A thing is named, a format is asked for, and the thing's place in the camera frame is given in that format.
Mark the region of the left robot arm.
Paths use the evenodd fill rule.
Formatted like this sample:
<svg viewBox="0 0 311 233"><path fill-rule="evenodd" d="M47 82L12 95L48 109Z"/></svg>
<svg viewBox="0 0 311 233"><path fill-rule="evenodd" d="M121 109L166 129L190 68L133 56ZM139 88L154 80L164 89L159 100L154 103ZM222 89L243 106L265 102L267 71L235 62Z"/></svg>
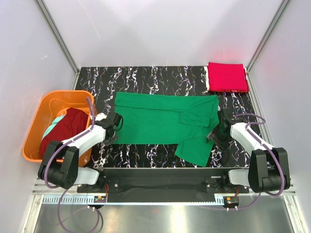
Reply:
<svg viewBox="0 0 311 233"><path fill-rule="evenodd" d="M100 172L80 167L79 159L93 146L104 142L112 144L117 140L116 132L123 127L123 117L115 112L98 114L92 118L92 124L76 136L48 144L38 170L38 178L48 188L70 189L74 185L88 185L94 192L104 189L105 180Z"/></svg>

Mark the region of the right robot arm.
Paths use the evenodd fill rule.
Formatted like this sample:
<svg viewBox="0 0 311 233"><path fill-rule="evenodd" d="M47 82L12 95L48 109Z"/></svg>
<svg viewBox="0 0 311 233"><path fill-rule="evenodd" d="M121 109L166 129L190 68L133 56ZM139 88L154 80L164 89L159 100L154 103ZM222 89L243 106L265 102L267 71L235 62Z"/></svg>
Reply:
<svg viewBox="0 0 311 233"><path fill-rule="evenodd" d="M251 122L242 119L244 114L231 115L225 109L218 111L218 125L209 133L207 141L225 150L237 141L250 155L248 168L231 169L221 179L221 188L232 192L238 186L255 193L279 196L290 187L288 154L262 139L251 129Z"/></svg>

